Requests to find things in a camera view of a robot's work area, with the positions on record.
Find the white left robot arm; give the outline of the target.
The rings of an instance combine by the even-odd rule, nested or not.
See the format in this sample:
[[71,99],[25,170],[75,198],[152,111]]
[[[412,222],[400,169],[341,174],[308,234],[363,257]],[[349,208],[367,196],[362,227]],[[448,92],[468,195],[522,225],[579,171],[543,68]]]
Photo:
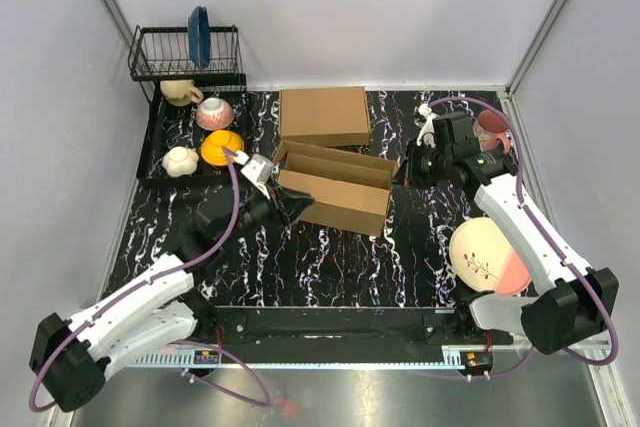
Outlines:
[[226,247],[267,225],[292,225],[313,203],[308,193],[269,183],[229,211],[205,204],[140,276],[68,319],[52,313],[40,321],[29,359],[34,386],[73,412],[138,358],[174,342],[208,341],[214,309],[197,287],[222,265]]

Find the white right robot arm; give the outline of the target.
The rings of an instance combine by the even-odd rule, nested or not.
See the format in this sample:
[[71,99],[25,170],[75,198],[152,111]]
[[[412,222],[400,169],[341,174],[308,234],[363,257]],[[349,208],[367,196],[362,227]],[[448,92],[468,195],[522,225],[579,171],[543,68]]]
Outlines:
[[395,183],[427,189],[447,180],[497,225],[523,261],[537,295],[513,297],[484,291],[454,318],[454,331],[476,343],[489,330],[526,337],[544,355],[603,332],[610,352],[593,365],[613,362],[619,339],[611,319],[619,282],[608,268],[595,269],[578,255],[537,208],[523,187],[522,173],[504,146],[482,150],[465,112],[427,112],[417,139],[407,145]]

